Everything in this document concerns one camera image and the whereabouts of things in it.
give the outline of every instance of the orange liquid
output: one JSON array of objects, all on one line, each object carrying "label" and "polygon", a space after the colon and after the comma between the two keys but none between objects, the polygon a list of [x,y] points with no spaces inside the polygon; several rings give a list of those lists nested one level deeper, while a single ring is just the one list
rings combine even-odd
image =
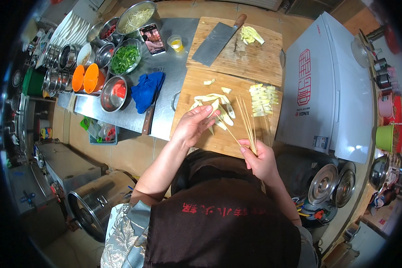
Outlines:
[{"label": "orange liquid", "polygon": [[179,52],[183,49],[182,41],[180,41],[180,40],[172,41],[171,46],[176,52]]}]

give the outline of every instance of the dark apron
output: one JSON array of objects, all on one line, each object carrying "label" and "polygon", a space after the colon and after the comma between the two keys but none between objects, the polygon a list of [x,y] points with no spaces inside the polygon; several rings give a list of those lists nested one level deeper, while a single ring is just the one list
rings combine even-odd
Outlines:
[{"label": "dark apron", "polygon": [[152,206],[144,267],[297,267],[298,228],[256,179],[233,175],[202,166],[190,189]]}]

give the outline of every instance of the hand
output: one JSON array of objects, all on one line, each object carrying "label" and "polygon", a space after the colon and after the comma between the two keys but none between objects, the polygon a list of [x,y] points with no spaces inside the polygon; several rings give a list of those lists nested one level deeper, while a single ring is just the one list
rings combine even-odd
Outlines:
[{"label": "hand", "polygon": [[[240,139],[238,142],[241,145],[250,146],[250,141],[246,138]],[[252,169],[253,175],[263,180],[266,184],[272,183],[275,179],[280,178],[274,151],[259,140],[256,141],[256,147],[258,157],[246,146],[240,148],[246,160],[247,169]]]},{"label": "hand", "polygon": [[215,115],[220,114],[220,110],[210,115],[213,107],[211,105],[198,106],[185,113],[180,119],[172,140],[182,142],[187,148],[193,147],[201,137],[201,134],[214,124]]}]

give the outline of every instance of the knife handle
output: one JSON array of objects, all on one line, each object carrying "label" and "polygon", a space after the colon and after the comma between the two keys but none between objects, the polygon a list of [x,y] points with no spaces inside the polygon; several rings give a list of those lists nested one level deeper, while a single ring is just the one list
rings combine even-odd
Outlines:
[{"label": "knife handle", "polygon": [[240,28],[244,22],[247,19],[247,15],[246,14],[241,14],[238,19],[235,21],[234,23],[234,28],[237,30],[238,28]]},{"label": "knife handle", "polygon": [[150,105],[149,108],[146,110],[146,115],[144,118],[142,134],[150,135],[150,130],[152,128],[152,120],[153,120],[153,112],[155,111],[155,106]]}]

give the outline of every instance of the bowl of bean sprouts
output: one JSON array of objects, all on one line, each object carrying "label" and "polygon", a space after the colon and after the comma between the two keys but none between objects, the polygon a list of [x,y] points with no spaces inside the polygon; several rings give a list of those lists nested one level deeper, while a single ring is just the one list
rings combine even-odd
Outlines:
[{"label": "bowl of bean sprouts", "polygon": [[150,24],[156,24],[158,30],[161,29],[161,17],[154,2],[144,1],[131,6],[122,14],[117,22],[116,32],[120,35],[134,33],[132,37],[143,40],[139,29]]}]

